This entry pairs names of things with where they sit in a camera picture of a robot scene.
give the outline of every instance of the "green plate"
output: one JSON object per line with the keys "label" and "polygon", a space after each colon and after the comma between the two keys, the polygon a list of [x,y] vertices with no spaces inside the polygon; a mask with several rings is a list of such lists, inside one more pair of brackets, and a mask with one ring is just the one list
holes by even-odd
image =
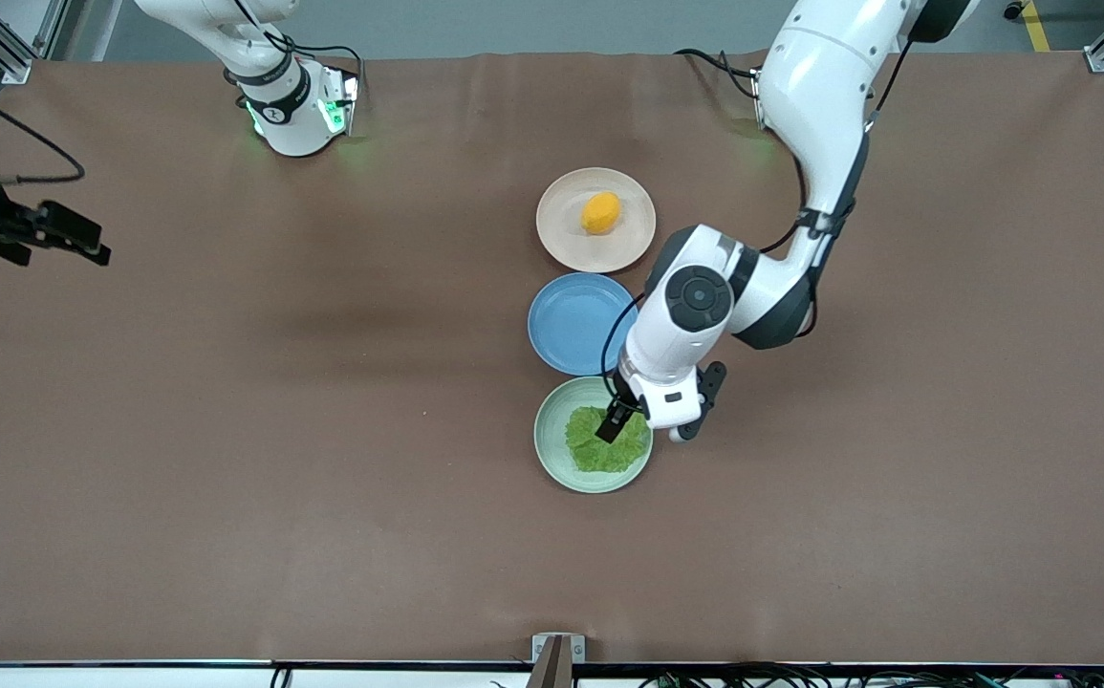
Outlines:
{"label": "green plate", "polygon": [[569,489],[587,495],[609,493],[625,487],[645,468],[652,451],[652,436],[645,453],[640,454],[624,473],[602,473],[577,470],[573,454],[569,453],[569,443],[564,437],[564,427],[569,425],[569,416],[581,406],[598,406],[606,409],[612,401],[607,388],[601,378],[578,378],[569,380],[556,387],[539,413],[534,416],[534,453],[539,456],[548,475]]}

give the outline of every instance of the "beige plate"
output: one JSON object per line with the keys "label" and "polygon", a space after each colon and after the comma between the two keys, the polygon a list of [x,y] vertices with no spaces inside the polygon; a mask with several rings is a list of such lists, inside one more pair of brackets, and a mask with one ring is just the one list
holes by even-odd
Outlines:
{"label": "beige plate", "polygon": [[[620,219],[607,234],[590,235],[581,227],[581,210],[602,191],[620,197]],[[631,265],[652,241],[657,215],[652,200],[626,173],[583,168],[561,176],[539,200],[534,224],[543,247],[556,261],[580,272],[614,272]]]}

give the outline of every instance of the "green led light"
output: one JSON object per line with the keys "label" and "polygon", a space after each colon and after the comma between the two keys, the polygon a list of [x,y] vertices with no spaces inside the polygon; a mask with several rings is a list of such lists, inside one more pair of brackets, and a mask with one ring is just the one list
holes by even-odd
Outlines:
{"label": "green led light", "polygon": [[250,100],[246,100],[246,113],[250,113],[250,118],[254,121],[254,134],[266,136],[263,134],[263,125],[259,124],[258,115],[254,113],[254,106],[250,104]]}
{"label": "green led light", "polygon": [[338,106],[333,100],[330,103],[326,100],[318,100],[321,106],[321,112],[323,113],[323,119],[326,120],[326,129],[329,129],[331,134],[338,134],[346,129],[347,125],[343,123],[343,115],[340,114],[340,106]]}

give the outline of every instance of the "blue plate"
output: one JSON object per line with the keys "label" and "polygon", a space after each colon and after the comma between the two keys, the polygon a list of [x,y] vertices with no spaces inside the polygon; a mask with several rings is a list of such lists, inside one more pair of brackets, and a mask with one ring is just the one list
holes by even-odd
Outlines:
{"label": "blue plate", "polygon": [[[631,301],[620,283],[599,274],[566,274],[540,288],[526,318],[531,345],[546,364],[574,375],[599,374],[599,357],[607,332]],[[607,348],[607,369],[614,369],[636,309],[625,315]]]}

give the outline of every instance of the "cable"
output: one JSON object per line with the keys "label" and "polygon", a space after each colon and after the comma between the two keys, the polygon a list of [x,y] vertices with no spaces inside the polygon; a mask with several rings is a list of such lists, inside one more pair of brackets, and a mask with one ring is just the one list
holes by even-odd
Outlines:
{"label": "cable", "polygon": [[[752,100],[758,99],[758,96],[754,95],[754,92],[747,91],[743,84],[739,83],[739,77],[734,74],[735,70],[730,65],[730,57],[725,56],[725,51],[718,53],[718,56],[722,59],[722,65],[725,67],[725,74],[730,74],[730,81],[734,82],[734,87],[737,88],[740,93],[743,93],[744,96],[751,97]],[[752,73],[747,73],[747,78],[751,77]]]}
{"label": "cable", "polygon": [[688,56],[691,56],[691,57],[700,57],[701,61],[705,61],[710,65],[713,65],[714,67],[716,67],[719,70],[730,71],[730,73],[733,74],[733,75],[746,75],[746,77],[750,77],[750,75],[752,75],[752,73],[750,73],[750,71],[743,71],[743,70],[737,70],[737,68],[734,68],[734,67],[726,66],[721,61],[719,61],[716,57],[713,57],[712,55],[709,55],[709,53],[704,53],[703,51],[697,51],[697,49],[694,49],[694,47],[683,47],[682,51],[675,51],[675,55],[688,55]]}
{"label": "cable", "polygon": [[909,670],[877,670],[861,679],[860,688],[866,688],[871,680],[880,678],[905,678],[904,682],[893,682],[893,688],[973,688],[973,679],[944,678],[936,674],[913,674]]}
{"label": "cable", "polygon": [[[276,685],[276,679],[280,679],[279,685]],[[272,674],[270,688],[288,688],[289,685],[293,685],[293,667],[276,666]]]}
{"label": "cable", "polygon": [[57,152],[60,157],[70,162],[72,168],[75,169],[73,173],[60,173],[60,174],[13,174],[13,176],[0,176],[0,184],[10,183],[65,183],[68,181],[76,181],[84,179],[84,166],[81,165],[78,160],[72,157],[71,152],[63,151],[59,145],[54,144],[53,140],[46,138],[43,135],[38,134],[31,126],[18,120],[12,115],[4,113],[0,109],[0,117],[6,118],[7,121],[11,123],[12,126],[18,127],[21,131],[25,131],[29,136],[34,137],[41,144],[51,149],[51,151]]}
{"label": "cable", "polygon": [[357,68],[360,71],[360,78],[362,81],[364,80],[364,59],[360,57],[360,53],[352,51],[351,47],[347,45],[302,45],[293,40],[293,36],[289,36],[288,34],[280,33],[279,36],[273,35],[272,33],[268,33],[267,30],[264,30],[263,24],[258,23],[258,19],[254,15],[254,12],[251,12],[242,0],[233,0],[233,3],[237,6],[237,9],[241,11],[242,17],[246,18],[246,21],[253,24],[254,28],[257,28],[257,30],[262,32],[265,39],[267,39],[267,42],[272,43],[273,47],[275,47],[276,51],[280,51],[282,53],[289,53],[289,55],[291,53],[297,53],[297,55],[302,55],[306,57],[315,56],[315,54],[312,53],[315,51],[321,51],[321,52],[343,51],[350,53],[352,57],[355,59]]}
{"label": "cable", "polygon": [[810,322],[806,326],[805,330],[797,332],[797,335],[794,336],[794,339],[806,337],[807,335],[810,335],[810,332],[815,331],[815,322],[819,322],[819,299],[815,293],[815,286],[813,284],[813,286],[810,286]]}
{"label": "cable", "polygon": [[887,102],[887,96],[892,92],[892,86],[895,84],[895,76],[901,73],[901,65],[904,64],[904,56],[907,55],[910,47],[913,47],[911,40],[904,44],[904,51],[901,51],[901,56],[895,59],[892,77],[887,80],[887,87],[883,88],[883,95],[879,96],[879,104],[874,105],[874,110],[871,113],[871,121],[879,118],[879,113],[883,110],[883,103]]}
{"label": "cable", "polygon": [[645,298],[645,292],[639,293],[636,296],[631,297],[629,305],[624,306],[624,309],[620,310],[620,315],[618,315],[616,321],[612,324],[612,330],[607,332],[607,339],[603,341],[603,351],[602,353],[599,353],[598,357],[598,370],[599,370],[598,374],[603,379],[603,387],[607,388],[608,394],[612,395],[612,401],[615,401],[616,404],[624,406],[625,409],[631,411],[631,413],[635,414],[643,413],[643,411],[640,411],[640,409],[627,404],[626,401],[620,400],[620,394],[618,394],[616,389],[612,387],[612,380],[607,378],[607,373],[609,372],[609,370],[607,370],[607,349],[612,348],[612,339],[616,338],[616,330],[620,328],[620,322],[624,322],[624,318],[627,316],[627,314],[629,314],[629,310],[635,308],[636,305],[638,305],[640,300],[643,300],[644,298]]}
{"label": "cable", "polygon": [[[797,161],[797,156],[794,156],[794,170],[797,171],[797,208],[805,209],[806,178],[805,176],[802,176],[802,162]],[[794,235],[794,232],[796,231],[797,231],[797,223],[793,223],[793,225],[790,225],[790,227],[788,227],[788,230],[785,231],[785,234],[779,235],[779,239],[777,241],[773,241],[773,243],[771,243],[768,246],[761,248],[760,252],[761,253],[775,252],[775,250],[781,248],[782,245],[785,244],[788,241],[788,239]]]}

